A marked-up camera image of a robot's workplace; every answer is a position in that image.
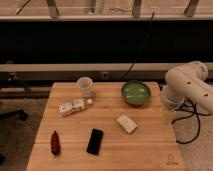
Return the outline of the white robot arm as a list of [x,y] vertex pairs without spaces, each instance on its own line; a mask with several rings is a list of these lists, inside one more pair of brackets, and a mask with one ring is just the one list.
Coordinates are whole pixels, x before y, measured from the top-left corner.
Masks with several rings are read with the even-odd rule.
[[168,70],[166,85],[160,94],[161,102],[168,109],[177,109],[188,98],[213,114],[213,87],[205,82],[207,76],[208,68],[200,61]]

